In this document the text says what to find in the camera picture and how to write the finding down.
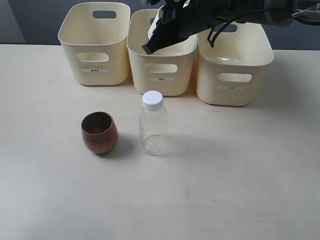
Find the table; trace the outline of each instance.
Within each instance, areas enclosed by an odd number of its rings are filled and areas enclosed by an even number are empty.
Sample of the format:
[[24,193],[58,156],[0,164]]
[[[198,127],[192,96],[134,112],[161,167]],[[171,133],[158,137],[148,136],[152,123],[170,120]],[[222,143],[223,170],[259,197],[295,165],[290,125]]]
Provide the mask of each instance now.
[[[61,46],[0,45],[0,239],[320,239],[320,52],[274,54],[246,107],[205,104],[194,81],[165,98],[151,156],[132,80],[86,87]],[[95,111],[119,130],[104,156],[82,142]]]

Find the plastic bottle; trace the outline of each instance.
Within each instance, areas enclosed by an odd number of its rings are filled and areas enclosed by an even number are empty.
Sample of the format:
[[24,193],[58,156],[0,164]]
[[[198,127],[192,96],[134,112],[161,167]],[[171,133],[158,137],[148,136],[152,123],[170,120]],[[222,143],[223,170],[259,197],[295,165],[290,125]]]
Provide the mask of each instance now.
[[164,98],[158,91],[147,91],[142,97],[140,141],[147,154],[159,155],[166,149],[168,127]]

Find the gray wall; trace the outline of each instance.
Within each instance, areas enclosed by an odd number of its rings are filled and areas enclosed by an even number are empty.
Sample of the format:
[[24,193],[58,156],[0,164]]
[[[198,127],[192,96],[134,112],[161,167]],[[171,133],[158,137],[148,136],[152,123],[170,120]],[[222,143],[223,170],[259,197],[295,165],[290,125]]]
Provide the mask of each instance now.
[[[8,2],[27,43],[55,45],[59,44],[57,33],[69,9],[75,4],[88,1],[8,0]],[[146,7],[140,0],[109,0],[109,2],[125,3],[131,7],[132,13]],[[274,49],[320,50],[320,27],[295,22],[286,28],[265,26],[265,31]]]
[[14,14],[8,0],[0,0],[0,43],[24,43]]

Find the plastic storage bin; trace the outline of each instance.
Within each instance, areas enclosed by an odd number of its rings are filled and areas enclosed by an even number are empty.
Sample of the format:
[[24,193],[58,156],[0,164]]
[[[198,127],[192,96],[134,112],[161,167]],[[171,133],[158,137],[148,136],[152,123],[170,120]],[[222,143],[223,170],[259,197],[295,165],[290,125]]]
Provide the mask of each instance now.
[[198,34],[197,95],[208,104],[249,104],[274,54],[260,24],[233,23],[236,32],[222,32],[211,48],[210,30]]
[[129,23],[130,8],[123,3],[86,2],[71,8],[58,38],[80,84],[117,85],[127,79]]
[[157,12],[157,9],[145,9],[132,15],[127,47],[133,83],[141,94],[155,90],[164,96],[178,96],[188,89],[197,36],[147,55],[142,46],[148,41],[151,19]]

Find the brown wooden cup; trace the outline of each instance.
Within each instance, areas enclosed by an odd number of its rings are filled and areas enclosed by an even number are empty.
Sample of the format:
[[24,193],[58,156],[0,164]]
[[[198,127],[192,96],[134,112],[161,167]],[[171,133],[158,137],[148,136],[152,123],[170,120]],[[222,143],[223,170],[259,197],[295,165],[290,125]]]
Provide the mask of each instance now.
[[81,123],[84,145],[95,154],[105,154],[113,150],[118,142],[118,130],[110,114],[93,112]]

